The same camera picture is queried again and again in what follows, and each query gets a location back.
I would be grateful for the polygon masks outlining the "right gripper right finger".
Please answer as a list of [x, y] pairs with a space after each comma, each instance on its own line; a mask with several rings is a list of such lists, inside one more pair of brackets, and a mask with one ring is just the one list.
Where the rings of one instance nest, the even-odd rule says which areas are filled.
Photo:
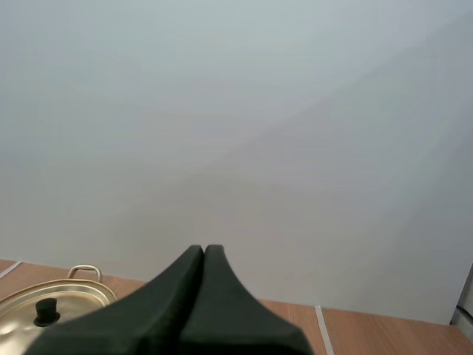
[[178, 354], [310, 354], [303, 331], [282, 319], [244, 287], [225, 249], [209, 245], [191, 313], [183, 327]]

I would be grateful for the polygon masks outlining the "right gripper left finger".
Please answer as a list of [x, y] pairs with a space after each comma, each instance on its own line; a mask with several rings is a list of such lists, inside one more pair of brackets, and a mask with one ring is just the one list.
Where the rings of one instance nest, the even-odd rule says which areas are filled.
[[197, 297], [203, 258], [190, 246], [123, 299], [46, 330], [29, 354], [170, 354]]

